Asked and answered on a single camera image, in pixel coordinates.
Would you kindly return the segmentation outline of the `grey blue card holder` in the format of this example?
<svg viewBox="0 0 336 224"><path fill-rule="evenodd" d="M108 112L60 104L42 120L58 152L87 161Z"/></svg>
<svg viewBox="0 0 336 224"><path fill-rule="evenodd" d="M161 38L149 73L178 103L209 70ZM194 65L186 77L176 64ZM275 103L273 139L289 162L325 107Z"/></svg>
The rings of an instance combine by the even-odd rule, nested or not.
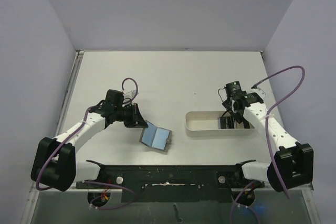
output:
<svg viewBox="0 0 336 224"><path fill-rule="evenodd" d="M172 143L172 131L157 127L149 121L146 123L148 127L142 130L139 142L157 151L167 152Z"/></svg>

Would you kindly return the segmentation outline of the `white plastic tray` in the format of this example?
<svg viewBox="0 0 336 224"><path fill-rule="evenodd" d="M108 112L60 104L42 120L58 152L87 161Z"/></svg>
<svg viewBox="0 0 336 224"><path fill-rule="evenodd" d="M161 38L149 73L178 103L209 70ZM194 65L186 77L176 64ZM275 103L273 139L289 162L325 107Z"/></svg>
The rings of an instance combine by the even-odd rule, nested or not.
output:
<svg viewBox="0 0 336 224"><path fill-rule="evenodd" d="M248 123L238 124L237 129L219 129L218 119L224 111L190 111L185 115L186 134L190 137L227 137L243 136L255 133Z"/></svg>

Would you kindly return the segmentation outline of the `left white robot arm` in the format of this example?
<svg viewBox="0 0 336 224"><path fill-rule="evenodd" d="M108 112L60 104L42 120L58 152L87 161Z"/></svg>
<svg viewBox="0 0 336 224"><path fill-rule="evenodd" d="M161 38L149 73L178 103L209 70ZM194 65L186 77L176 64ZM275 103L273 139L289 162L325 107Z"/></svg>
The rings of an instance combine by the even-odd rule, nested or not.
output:
<svg viewBox="0 0 336 224"><path fill-rule="evenodd" d="M30 175L36 189L66 191L73 183L86 180L96 188L104 186L107 175L101 171L101 164L79 162L76 154L114 122L122 122L126 128L147 128L138 104L133 101L137 95L137 90L108 90L105 99L87 108L83 119L73 127L53 138L40 140Z"/></svg>

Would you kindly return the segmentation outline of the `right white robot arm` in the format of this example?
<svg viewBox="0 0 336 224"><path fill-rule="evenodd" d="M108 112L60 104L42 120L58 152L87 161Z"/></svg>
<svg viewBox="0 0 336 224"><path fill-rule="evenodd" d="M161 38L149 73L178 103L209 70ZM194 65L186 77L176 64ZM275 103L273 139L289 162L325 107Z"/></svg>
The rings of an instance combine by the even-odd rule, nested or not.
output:
<svg viewBox="0 0 336 224"><path fill-rule="evenodd" d="M313 148L292 137L268 112L258 93L247 93L241 89L238 81L226 84L224 89L224 108L236 122L247 121L255 128L266 141L271 158L269 164L245 162L240 170L235 171L234 182L241 187L247 186L252 180L267 182L277 192L311 183Z"/></svg>

